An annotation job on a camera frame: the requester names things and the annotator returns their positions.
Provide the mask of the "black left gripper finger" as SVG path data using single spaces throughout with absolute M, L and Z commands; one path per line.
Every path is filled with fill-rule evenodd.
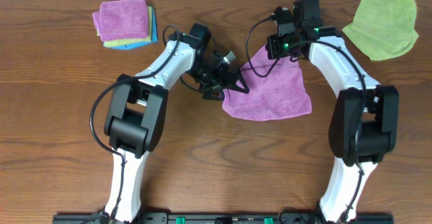
M 249 93 L 249 87 L 239 69 L 234 69 L 229 73 L 229 80 L 226 88 L 244 94 Z
M 225 95 L 222 89 L 211 89 L 202 94 L 202 99 L 209 101 L 224 101 Z

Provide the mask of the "purple microfiber cloth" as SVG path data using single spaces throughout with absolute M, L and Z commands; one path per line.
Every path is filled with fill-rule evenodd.
M 283 57 L 267 77 L 260 78 L 257 74 L 265 74 L 274 61 L 268 59 L 265 47 L 261 47 L 250 60 L 241 68 L 249 93 L 223 91 L 222 109 L 228 115 L 249 121 L 268 121 L 312 113 L 311 98 L 304 87 L 297 61 Z

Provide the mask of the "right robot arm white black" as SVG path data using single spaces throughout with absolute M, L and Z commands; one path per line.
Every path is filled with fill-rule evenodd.
M 366 182 L 396 145 L 399 93 L 370 77 L 347 50 L 340 31 L 324 26 L 319 0 L 277 7 L 269 19 L 277 26 L 267 38 L 270 59 L 305 56 L 336 96 L 328 138 L 334 165 L 317 209 L 299 215 L 305 223 L 393 223 L 391 214 L 356 211 Z

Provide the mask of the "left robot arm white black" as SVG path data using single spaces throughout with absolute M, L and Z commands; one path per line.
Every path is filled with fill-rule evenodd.
M 225 89 L 247 94 L 249 88 L 238 69 L 230 69 L 232 52 L 213 52 L 206 59 L 212 35 L 195 23 L 188 33 L 176 30 L 165 49 L 142 72 L 122 74 L 111 89 L 104 133 L 113 153 L 113 178 L 102 223 L 133 223 L 141 207 L 140 190 L 144 166 L 159 143 L 167 112 L 168 94 L 184 74 L 199 84 L 204 100 L 223 101 Z

